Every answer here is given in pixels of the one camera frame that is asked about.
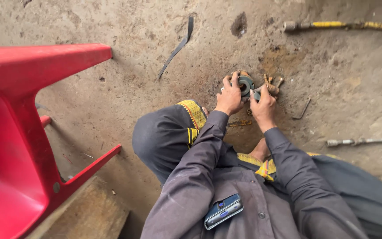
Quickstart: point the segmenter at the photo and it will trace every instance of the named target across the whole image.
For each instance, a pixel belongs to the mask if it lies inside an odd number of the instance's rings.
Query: red plastic chair
[[[117,145],[60,181],[35,95],[50,84],[112,58],[102,44],[0,47],[0,239],[24,238],[111,157]]]

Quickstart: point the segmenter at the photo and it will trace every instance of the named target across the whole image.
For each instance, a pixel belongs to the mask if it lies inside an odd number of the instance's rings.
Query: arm
[[[367,239],[356,216],[321,176],[309,155],[291,144],[273,121],[275,99],[261,88],[257,103],[250,93],[253,116],[266,137],[277,180],[294,204],[298,230],[311,239]]]
[[[230,78],[224,79],[225,89],[217,96],[215,110],[168,177],[145,221],[141,238],[177,239],[194,226],[203,227],[202,219],[214,196],[213,170],[220,155],[226,152],[222,140],[228,117],[243,105],[238,75],[233,75],[234,86],[229,84]]]

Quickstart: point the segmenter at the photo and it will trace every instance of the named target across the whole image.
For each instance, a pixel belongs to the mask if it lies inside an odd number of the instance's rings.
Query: sleeve
[[[311,157],[291,144],[278,128],[264,135],[276,165],[277,180],[294,203],[299,231],[310,239],[367,239],[352,210],[334,193]]]
[[[225,113],[210,113],[194,144],[163,186],[141,238],[177,239],[202,221],[214,196],[213,170],[226,152],[222,140],[227,122]]]

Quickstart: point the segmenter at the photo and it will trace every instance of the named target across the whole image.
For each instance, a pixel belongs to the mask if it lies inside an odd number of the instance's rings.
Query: black rubber strip
[[[167,59],[166,63],[163,65],[163,68],[160,70],[160,73],[159,73],[159,76],[157,77],[157,79],[160,79],[160,77],[162,76],[162,74],[163,74],[164,70],[166,69],[167,65],[169,65],[169,63],[172,60],[172,58],[188,42],[188,40],[191,37],[191,33],[192,33],[193,28],[194,28],[194,18],[193,17],[189,17],[188,18],[188,34],[182,39],[181,43],[179,43],[179,45],[175,48],[175,50],[170,55],[169,59]]]

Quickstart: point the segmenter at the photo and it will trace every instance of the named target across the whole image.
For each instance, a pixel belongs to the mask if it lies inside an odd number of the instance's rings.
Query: hand
[[[260,88],[259,103],[254,99],[254,91],[250,90],[250,109],[260,130],[262,130],[262,133],[265,133],[268,129],[276,127],[273,120],[275,104],[276,100],[269,95],[266,85],[263,85]]]
[[[232,86],[230,83],[230,76],[225,76],[223,79],[224,89],[220,94],[217,94],[217,104],[215,111],[222,111],[228,116],[231,116],[240,111],[244,102],[241,101],[241,90],[238,86],[238,74],[236,71],[232,74]]]

